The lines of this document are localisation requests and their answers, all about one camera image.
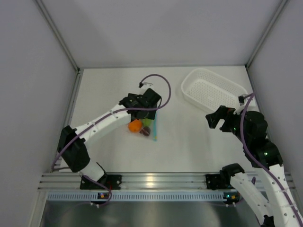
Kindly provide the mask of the orange fake fruit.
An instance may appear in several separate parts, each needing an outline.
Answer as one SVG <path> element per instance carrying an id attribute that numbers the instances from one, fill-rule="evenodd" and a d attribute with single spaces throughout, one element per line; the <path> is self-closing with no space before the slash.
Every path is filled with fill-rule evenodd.
<path id="1" fill-rule="evenodd" d="M 128 124 L 128 129 L 130 132 L 137 133 L 141 130 L 142 125 L 141 120 L 136 119 Z"/>

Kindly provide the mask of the clear zip top bag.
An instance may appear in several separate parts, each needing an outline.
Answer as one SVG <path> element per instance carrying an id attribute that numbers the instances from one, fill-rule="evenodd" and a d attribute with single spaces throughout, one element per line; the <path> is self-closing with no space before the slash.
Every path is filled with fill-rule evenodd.
<path id="1" fill-rule="evenodd" d="M 157 120 L 158 114 L 156 113 L 155 118 L 153 120 L 147 118 L 133 120 L 132 122 L 128 123 L 127 128 L 132 135 L 138 138 L 145 138 L 147 140 L 157 141 Z"/>

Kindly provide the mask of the white perforated plastic basket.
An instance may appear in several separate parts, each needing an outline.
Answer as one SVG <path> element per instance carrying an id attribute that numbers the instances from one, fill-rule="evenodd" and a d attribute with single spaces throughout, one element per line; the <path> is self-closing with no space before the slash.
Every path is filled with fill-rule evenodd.
<path id="1" fill-rule="evenodd" d="M 238 97 L 247 94 L 242 86 L 205 68 L 192 70 L 182 81 L 181 91 L 186 101 L 209 114 L 221 105 L 239 108 Z"/>

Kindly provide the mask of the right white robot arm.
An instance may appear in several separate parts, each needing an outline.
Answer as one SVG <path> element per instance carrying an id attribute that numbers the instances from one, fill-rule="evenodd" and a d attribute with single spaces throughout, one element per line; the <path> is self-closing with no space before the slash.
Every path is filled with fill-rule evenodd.
<path id="1" fill-rule="evenodd" d="M 241 111 L 220 106 L 206 115 L 209 128 L 220 120 L 222 132 L 230 132 L 243 144 L 245 157 L 251 163 L 265 189 L 262 194 L 238 164 L 220 170 L 221 182 L 236 189 L 254 212 L 262 227 L 301 227 L 303 217 L 287 183 L 282 157 L 277 146 L 267 138 L 267 121 L 257 111 Z"/>

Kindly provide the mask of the aluminium mounting rail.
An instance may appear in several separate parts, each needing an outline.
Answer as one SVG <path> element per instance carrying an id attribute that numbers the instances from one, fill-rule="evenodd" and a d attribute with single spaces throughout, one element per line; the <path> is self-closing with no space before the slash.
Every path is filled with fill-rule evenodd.
<path id="1" fill-rule="evenodd" d="M 119 186 L 121 190 L 185 190 L 202 191 L 207 189 L 207 173 L 116 173 L 107 181 L 111 189 Z M 66 191 L 79 190 L 84 184 L 80 174 L 56 172 L 42 174 L 39 190 Z"/>

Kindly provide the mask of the green fake fruit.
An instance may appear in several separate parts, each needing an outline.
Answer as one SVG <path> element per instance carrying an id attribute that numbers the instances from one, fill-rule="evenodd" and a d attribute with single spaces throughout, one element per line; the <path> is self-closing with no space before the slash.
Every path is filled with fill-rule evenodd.
<path id="1" fill-rule="evenodd" d="M 145 118 L 145 119 L 141 119 L 141 122 L 143 127 L 150 127 L 151 124 L 153 123 L 153 120 Z"/>

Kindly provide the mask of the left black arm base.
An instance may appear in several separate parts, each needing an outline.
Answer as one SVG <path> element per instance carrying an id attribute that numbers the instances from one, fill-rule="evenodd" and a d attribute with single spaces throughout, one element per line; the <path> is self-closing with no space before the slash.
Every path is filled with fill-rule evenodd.
<path id="1" fill-rule="evenodd" d="M 121 183 L 122 183 L 122 175 L 116 174 L 107 174 L 103 176 L 100 180 L 97 181 L 99 184 L 107 187 L 110 190 L 120 190 Z M 80 189 L 81 190 L 98 190 L 103 189 L 103 187 L 95 184 L 88 178 L 82 176 L 80 182 Z"/>

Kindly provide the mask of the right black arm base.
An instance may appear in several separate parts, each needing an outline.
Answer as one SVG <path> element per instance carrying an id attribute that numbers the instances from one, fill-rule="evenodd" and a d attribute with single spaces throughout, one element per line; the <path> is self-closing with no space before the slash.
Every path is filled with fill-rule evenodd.
<path id="1" fill-rule="evenodd" d="M 209 190 L 232 189 L 228 178 L 221 174 L 206 174 L 206 187 Z"/>

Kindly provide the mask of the dark purple fake fig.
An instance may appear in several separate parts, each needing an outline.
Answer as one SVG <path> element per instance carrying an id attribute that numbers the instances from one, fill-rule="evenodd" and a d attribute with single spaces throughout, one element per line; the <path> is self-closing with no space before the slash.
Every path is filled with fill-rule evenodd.
<path id="1" fill-rule="evenodd" d="M 150 127 L 142 127 L 139 133 L 145 137 L 149 137 L 151 134 L 151 129 Z"/>

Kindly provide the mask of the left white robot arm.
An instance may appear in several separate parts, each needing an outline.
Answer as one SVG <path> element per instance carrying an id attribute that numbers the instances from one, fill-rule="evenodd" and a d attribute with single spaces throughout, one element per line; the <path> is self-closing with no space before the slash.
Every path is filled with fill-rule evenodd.
<path id="1" fill-rule="evenodd" d="M 64 127 L 58 143 L 58 153 L 73 173 L 86 175 L 97 189 L 104 188 L 107 174 L 90 158 L 91 145 L 116 128 L 134 120 L 153 120 L 158 102 L 161 100 L 161 96 L 151 88 L 145 90 L 143 94 L 129 93 L 99 118 L 76 128 L 69 125 Z"/>

